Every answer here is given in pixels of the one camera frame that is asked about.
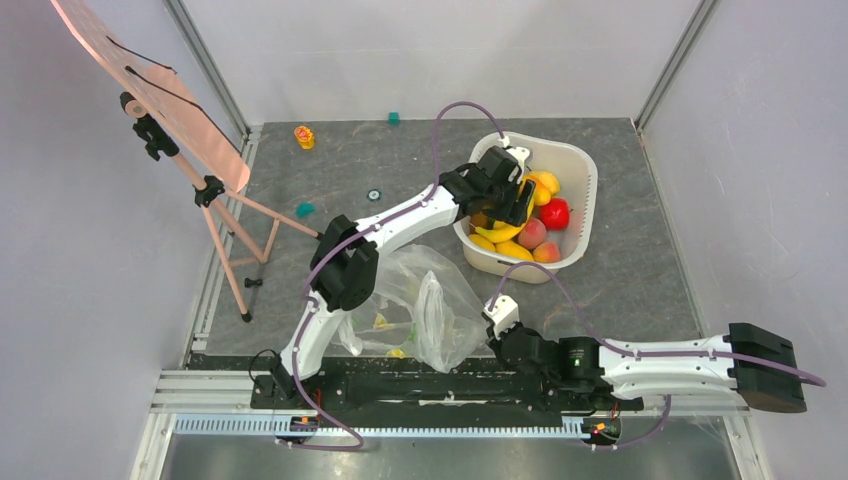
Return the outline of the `yellow lemon pear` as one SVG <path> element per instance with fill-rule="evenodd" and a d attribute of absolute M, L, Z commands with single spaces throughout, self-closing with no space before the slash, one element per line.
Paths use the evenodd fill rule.
<path fill-rule="evenodd" d="M 556 176 L 548 171 L 531 171 L 526 174 L 527 178 L 536 180 L 543 185 L 551 196 L 555 196 L 560 191 L 560 184 Z"/>

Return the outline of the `orange peach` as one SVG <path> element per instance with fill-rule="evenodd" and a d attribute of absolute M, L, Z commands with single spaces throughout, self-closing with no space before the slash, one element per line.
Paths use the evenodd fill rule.
<path fill-rule="evenodd" d="M 550 241 L 542 242 L 533 251 L 532 256 L 537 263 L 556 263 L 562 260 L 559 246 Z"/>

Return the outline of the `yellow banana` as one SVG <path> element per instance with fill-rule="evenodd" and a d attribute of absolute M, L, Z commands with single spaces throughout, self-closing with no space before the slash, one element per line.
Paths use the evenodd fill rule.
<path fill-rule="evenodd" d="M 484 214 L 475 214 L 470 218 L 470 224 L 475 234 L 480 235 L 493 244 L 498 244 L 510 241 L 516 237 L 523 230 L 527 221 L 514 226 L 495 220 Z"/>

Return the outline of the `yellow lemon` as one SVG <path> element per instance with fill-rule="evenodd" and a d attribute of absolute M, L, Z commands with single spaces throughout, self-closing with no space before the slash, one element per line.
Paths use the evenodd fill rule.
<path fill-rule="evenodd" d="M 490 251 L 490 252 L 496 252 L 495 244 L 492 243 L 491 241 L 489 241 L 484 236 L 481 236 L 481 235 L 476 234 L 476 233 L 472 233 L 472 234 L 468 235 L 468 238 L 477 247 L 484 249 L 484 250 L 487 250 L 487 251 Z"/>

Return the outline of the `clear plastic bag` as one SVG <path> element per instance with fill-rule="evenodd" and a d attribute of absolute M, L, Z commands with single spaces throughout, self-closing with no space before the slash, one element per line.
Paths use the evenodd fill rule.
<path fill-rule="evenodd" d="M 383 257 L 375 290 L 332 343 L 354 356 L 414 358 L 441 373 L 483 353 L 482 302 L 457 266 L 428 246 Z"/>

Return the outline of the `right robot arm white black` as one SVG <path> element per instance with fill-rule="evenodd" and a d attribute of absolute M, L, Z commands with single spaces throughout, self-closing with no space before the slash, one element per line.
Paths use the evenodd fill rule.
<path fill-rule="evenodd" d="M 547 340 L 517 322 L 490 327 L 487 345 L 507 370 L 591 408 L 647 396 L 737 395 L 754 410 L 807 410 L 792 342 L 750 323 L 732 323 L 727 334 L 702 339 L 634 343 Z"/>

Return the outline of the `red apple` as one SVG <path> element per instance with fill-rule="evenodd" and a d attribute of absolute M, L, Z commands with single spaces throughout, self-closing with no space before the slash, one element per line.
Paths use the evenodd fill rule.
<path fill-rule="evenodd" d="M 570 224 L 571 209 L 569 203 L 560 197 L 552 198 L 538 209 L 538 219 L 547 230 L 566 229 Z"/>

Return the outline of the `white plastic basket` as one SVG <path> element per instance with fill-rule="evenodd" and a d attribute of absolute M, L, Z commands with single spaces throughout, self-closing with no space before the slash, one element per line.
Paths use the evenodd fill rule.
<path fill-rule="evenodd" d="M 507 131 L 510 144 L 530 150 L 526 162 L 531 171 L 552 173 L 560 184 L 559 198 L 570 207 L 570 221 L 564 231 L 554 233 L 552 240 L 559 246 L 562 259 L 545 263 L 547 270 L 556 273 L 579 261 L 590 240 L 598 190 L 598 170 L 593 159 L 582 149 L 563 142 L 536 138 Z M 491 252 L 475 245 L 468 235 L 469 221 L 464 219 L 453 225 L 462 245 L 465 260 L 475 269 L 501 276 L 517 262 L 516 259 Z"/>

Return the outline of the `orange yellow mango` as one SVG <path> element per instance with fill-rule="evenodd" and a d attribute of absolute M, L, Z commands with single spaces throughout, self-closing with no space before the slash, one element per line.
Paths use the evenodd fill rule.
<path fill-rule="evenodd" d="M 550 190 L 542 183 L 533 182 L 533 204 L 535 207 L 542 207 L 547 205 L 553 195 Z"/>

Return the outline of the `pink tripod stand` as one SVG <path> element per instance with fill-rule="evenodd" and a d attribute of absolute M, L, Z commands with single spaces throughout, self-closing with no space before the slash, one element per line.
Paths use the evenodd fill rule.
<path fill-rule="evenodd" d="M 247 278 L 240 282 L 237 280 L 233 268 L 235 266 L 250 263 L 267 263 L 270 258 L 278 230 L 282 224 L 290 226 L 316 240 L 320 240 L 323 237 L 323 234 L 256 201 L 253 201 L 230 188 L 227 188 L 224 182 L 214 175 L 200 175 L 185 155 L 181 153 L 177 143 L 166 133 L 159 122 L 154 119 L 139 100 L 137 100 L 129 92 L 123 92 L 120 95 L 120 102 L 124 112 L 135 120 L 133 124 L 133 131 L 145 142 L 145 150 L 148 156 L 156 161 L 158 161 L 163 155 L 170 158 L 189 179 L 194 187 L 194 203 L 203 213 L 204 219 L 213 238 L 215 250 L 221 266 L 236 300 L 241 319 L 245 323 L 251 322 L 253 316 L 244 299 L 242 289 L 244 287 L 259 287 L 263 284 L 263 281 L 261 279 Z M 239 202 L 272 219 L 271 232 L 263 247 L 259 246 L 259 244 L 254 241 L 253 237 L 247 232 L 247 230 L 245 230 L 225 204 L 219 199 L 220 196 L 225 196 Z M 223 222 L 227 233 L 233 234 L 248 248 L 251 253 L 249 258 L 236 261 L 232 261 L 230 259 L 229 254 L 224 247 L 222 234 L 219 232 L 219 228 L 216 224 L 217 220 L 221 220 Z"/>

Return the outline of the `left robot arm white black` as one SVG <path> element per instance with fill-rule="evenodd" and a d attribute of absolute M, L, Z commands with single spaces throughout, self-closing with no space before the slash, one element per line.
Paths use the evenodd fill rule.
<path fill-rule="evenodd" d="M 344 313 L 375 290 L 380 261 L 432 230 L 478 213 L 517 226 L 528 219 L 530 188 L 521 182 L 532 158 L 528 147 L 486 149 L 475 162 L 438 175 L 421 193 L 371 217 L 334 218 L 320 237 L 304 286 L 306 307 L 280 353 L 285 369 L 275 392 L 290 407 L 306 405 L 330 340 Z"/>

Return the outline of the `orange yellow toy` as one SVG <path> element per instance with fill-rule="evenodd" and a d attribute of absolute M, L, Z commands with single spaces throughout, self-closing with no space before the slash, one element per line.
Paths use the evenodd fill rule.
<path fill-rule="evenodd" d="M 315 147 L 315 135 L 311 128 L 306 125 L 297 126 L 293 134 L 299 144 L 299 146 L 304 150 L 311 150 Z"/>

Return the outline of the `teal toy piece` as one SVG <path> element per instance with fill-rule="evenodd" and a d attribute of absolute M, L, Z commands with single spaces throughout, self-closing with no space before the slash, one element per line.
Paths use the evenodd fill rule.
<path fill-rule="evenodd" d="M 296 209 L 295 214 L 298 218 L 305 218 L 309 215 L 313 214 L 316 211 L 315 206 L 312 203 L 304 202 L 300 203 Z"/>

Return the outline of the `pink perforated board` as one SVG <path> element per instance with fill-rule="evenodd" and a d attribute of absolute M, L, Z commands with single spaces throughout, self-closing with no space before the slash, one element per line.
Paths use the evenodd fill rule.
<path fill-rule="evenodd" d="M 240 152 L 195 101 L 175 71 L 124 45 L 84 1 L 52 5 L 77 41 L 160 125 L 229 188 L 240 191 L 251 171 Z"/>

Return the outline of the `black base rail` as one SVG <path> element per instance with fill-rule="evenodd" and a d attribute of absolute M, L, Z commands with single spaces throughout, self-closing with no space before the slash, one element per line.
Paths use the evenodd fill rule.
<path fill-rule="evenodd" d="M 642 400 L 617 400 L 609 388 L 573 393 L 471 358 L 450 373 L 415 359 L 327 357 L 302 383 L 324 411 L 349 427 L 556 427 L 565 416 L 640 412 Z"/>

